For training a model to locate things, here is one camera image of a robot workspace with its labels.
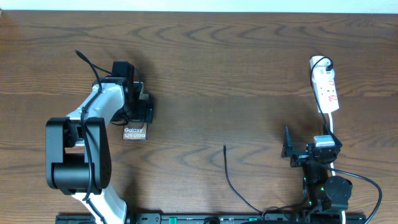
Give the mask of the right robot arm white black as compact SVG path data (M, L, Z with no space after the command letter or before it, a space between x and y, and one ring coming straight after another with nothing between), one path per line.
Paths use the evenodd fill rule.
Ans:
M291 167L303 170L303 193L305 204L298 211L304 222L311 223L315 217L324 216L339 222L341 213L348 209L353 185L348 179L329 175L329 164L337 159L342 143L328 128L314 137L314 142L303 150L294 148L289 129L284 129L284 144L281 157L290 158Z

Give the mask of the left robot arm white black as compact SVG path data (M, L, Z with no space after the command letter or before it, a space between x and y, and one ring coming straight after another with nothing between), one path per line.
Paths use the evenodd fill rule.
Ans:
M56 223L135 223L136 216L111 185L108 124L150 124L154 106L144 93L137 70L115 61L106 77L97 77L87 99L65 117L50 118L45 127L46 180L80 201L87 215L58 215Z

